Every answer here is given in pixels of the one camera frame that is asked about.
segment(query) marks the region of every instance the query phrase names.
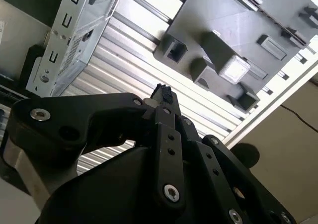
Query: gray mounting plate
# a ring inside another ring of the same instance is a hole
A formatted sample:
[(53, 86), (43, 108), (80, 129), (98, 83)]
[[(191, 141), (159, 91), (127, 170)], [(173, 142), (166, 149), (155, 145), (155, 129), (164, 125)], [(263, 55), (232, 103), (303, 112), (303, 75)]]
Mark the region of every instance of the gray mounting plate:
[[(306, 6), (316, 7), (310, 0), (262, 0), (262, 8), (286, 27), (299, 31), (309, 41), (317, 33), (299, 13)], [(201, 48), (201, 36), (205, 32), (217, 31), (220, 38), (239, 55), (246, 57), (268, 75), (256, 79), (246, 74), (242, 83), (255, 93), (259, 92), (283, 66), (298, 52), (299, 48), (281, 36), (281, 29), (260, 12), (248, 10), (237, 0), (187, 0), (176, 16), (167, 34), (184, 43), (188, 52), (176, 63), (165, 57), (161, 45), (156, 48), (154, 57), (191, 79), (190, 65), (194, 59), (208, 57)], [(282, 46), (287, 55), (279, 60), (257, 43), (262, 35), (268, 35)], [(213, 69), (204, 74), (209, 90), (224, 100), (227, 95), (239, 98), (243, 90), (219, 77)]]
[(89, 62), (118, 1), (62, 0), (45, 53), (33, 67), (26, 89), (41, 97), (59, 95)]

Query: metal frame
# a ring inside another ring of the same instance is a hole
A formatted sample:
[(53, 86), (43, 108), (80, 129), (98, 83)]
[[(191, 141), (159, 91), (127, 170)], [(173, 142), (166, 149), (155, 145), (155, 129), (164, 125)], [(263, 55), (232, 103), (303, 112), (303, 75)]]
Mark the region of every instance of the metal frame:
[[(166, 85), (143, 101), (132, 93), (24, 99), (11, 112), (0, 160), (41, 209), (39, 224), (198, 223), (211, 213), (222, 224), (296, 224), (217, 137), (199, 137)], [(126, 139), (133, 149), (77, 177), (80, 154)]]
[[(179, 5), (184, 0), (166, 0)], [(298, 55), (305, 63), (293, 58), (257, 95), (260, 103), (249, 113), (235, 109), (229, 102), (195, 85), (176, 71), (154, 59), (152, 52), (168, 27), (156, 14), (144, 8), (155, 7), (154, 0), (120, 0), (108, 26), (84, 71), (75, 78), (63, 96), (98, 93), (133, 92), (149, 97), (157, 83), (170, 85), (179, 97), (181, 112), (189, 117), (201, 137), (214, 134), (229, 148), (234, 146), (284, 99), (292, 95), (317, 71), (318, 38)], [(168, 13), (161, 7), (163, 14)], [(155, 24), (156, 30), (149, 30)], [(127, 141), (120, 147), (102, 148), (80, 158), (78, 172), (83, 173), (119, 153), (133, 147)]]
[[(62, 0), (44, 56), (26, 88), (41, 97), (59, 95), (59, 86), (68, 85), (86, 66), (118, 1)], [(90, 32), (97, 35), (84, 42)]]

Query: black cable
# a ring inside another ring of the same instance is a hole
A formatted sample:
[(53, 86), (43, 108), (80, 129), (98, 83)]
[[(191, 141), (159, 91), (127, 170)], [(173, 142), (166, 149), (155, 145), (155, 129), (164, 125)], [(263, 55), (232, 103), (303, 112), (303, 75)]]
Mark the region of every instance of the black cable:
[(284, 109), (290, 111), (291, 113), (293, 113), (295, 116), (297, 116), (297, 118), (298, 118), (299, 120), (301, 120), (301, 122), (303, 122), (303, 123), (304, 123), (306, 126), (308, 126), (310, 129), (312, 129), (312, 130), (314, 130), (314, 131), (316, 131), (316, 132), (318, 133), (318, 130), (317, 130), (315, 127), (313, 127), (312, 125), (308, 124), (308, 123), (307, 123), (303, 118), (301, 118), (300, 115), (298, 115), (295, 111), (289, 109), (288, 107), (286, 107), (286, 106), (284, 106), (284, 105), (280, 105), (280, 106), (283, 107)]

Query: metal screw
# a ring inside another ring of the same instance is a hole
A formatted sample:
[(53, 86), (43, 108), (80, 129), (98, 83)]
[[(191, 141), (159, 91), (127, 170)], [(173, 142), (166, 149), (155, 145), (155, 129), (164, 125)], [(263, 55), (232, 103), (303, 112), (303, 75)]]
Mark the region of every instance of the metal screw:
[(33, 109), (30, 112), (30, 116), (37, 121), (47, 121), (51, 118), (50, 112), (40, 108)]
[(167, 109), (167, 108), (164, 108), (163, 111), (167, 114), (170, 114), (171, 112)]
[(184, 119), (185, 123), (187, 123), (188, 125), (191, 125), (191, 121), (188, 118)]
[(216, 138), (210, 138), (210, 140), (213, 142), (213, 144), (218, 145), (219, 142)]
[(289, 220), (289, 218), (286, 216), (285, 213), (281, 213), (282, 218), (284, 219), (285, 222), (287, 222), (288, 224), (291, 224), (292, 222)]
[(134, 103), (137, 104), (137, 105), (139, 105), (139, 106), (142, 104), (141, 101), (138, 100), (138, 99), (134, 99)]
[(165, 185), (163, 192), (165, 197), (174, 203), (178, 202), (180, 199), (179, 191), (170, 184)]
[(230, 218), (232, 219), (232, 221), (233, 221), (235, 224), (243, 224), (242, 218), (241, 218), (240, 215), (237, 213), (237, 211), (235, 211), (234, 209), (229, 210), (229, 215), (230, 215)]

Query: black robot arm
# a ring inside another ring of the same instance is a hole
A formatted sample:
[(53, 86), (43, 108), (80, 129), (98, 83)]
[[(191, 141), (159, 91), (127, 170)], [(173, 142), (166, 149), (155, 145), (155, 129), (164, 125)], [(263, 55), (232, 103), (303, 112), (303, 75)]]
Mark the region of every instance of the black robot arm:
[[(81, 154), (126, 140), (135, 146), (77, 175)], [(130, 93), (20, 101), (0, 153), (42, 210), (39, 224), (296, 224), (217, 137), (198, 136), (164, 85), (144, 101)]]

